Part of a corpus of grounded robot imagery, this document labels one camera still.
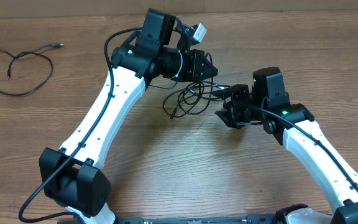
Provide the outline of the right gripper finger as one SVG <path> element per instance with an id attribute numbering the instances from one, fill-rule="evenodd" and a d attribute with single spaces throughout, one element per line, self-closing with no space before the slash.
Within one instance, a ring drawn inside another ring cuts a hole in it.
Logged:
<path id="1" fill-rule="evenodd" d="M 234 116 L 229 111 L 216 111 L 215 115 L 217 115 L 223 121 L 223 123 L 229 128 L 241 129 L 244 127 L 243 124 L 239 124 L 234 119 Z"/>
<path id="2" fill-rule="evenodd" d="M 225 100 L 229 97 L 231 97 L 232 95 L 232 88 L 231 87 L 228 87 L 228 88 L 225 88 L 225 89 L 222 89 L 222 90 L 215 90 L 215 91 L 212 91 L 211 94 L 217 98 L 220 98 L 222 100 Z"/>

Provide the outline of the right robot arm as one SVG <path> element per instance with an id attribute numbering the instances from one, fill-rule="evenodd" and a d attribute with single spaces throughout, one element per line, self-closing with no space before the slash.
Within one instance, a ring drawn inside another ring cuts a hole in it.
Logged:
<path id="1" fill-rule="evenodd" d="M 290 102 L 279 68 L 262 68 L 252 76 L 252 86 L 236 84 L 212 92 L 224 101 L 216 115 L 230 128 L 261 124 L 303 164 L 332 210 L 327 215 L 299 203 L 277 210 L 270 222 L 358 223 L 358 173 L 327 140 L 311 112 Z"/>

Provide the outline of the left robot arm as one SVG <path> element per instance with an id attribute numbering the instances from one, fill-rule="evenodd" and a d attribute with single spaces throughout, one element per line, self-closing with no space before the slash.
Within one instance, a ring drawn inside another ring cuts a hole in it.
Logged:
<path id="1" fill-rule="evenodd" d="M 154 78 L 201 86 L 216 76 L 208 56 L 194 49 L 206 32 L 203 24 L 188 26 L 149 9 L 144 24 L 126 29 L 125 41 L 106 53 L 108 74 L 97 99 L 60 148 L 46 148 L 39 158 L 45 195 L 65 207 L 72 223 L 116 221 L 107 204 L 111 183 L 102 172 L 112 141 Z"/>

